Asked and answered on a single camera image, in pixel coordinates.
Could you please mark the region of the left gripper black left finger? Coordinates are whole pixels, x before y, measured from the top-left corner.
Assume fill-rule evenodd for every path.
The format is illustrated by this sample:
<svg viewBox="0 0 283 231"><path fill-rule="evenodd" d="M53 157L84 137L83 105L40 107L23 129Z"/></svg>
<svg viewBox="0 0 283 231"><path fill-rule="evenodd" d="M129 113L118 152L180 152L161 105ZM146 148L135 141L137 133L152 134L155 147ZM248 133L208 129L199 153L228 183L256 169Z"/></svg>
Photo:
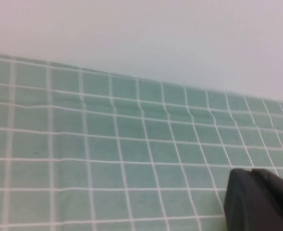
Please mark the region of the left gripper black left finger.
<svg viewBox="0 0 283 231"><path fill-rule="evenodd" d="M248 170L230 171L224 213L229 231L283 231L283 211Z"/></svg>

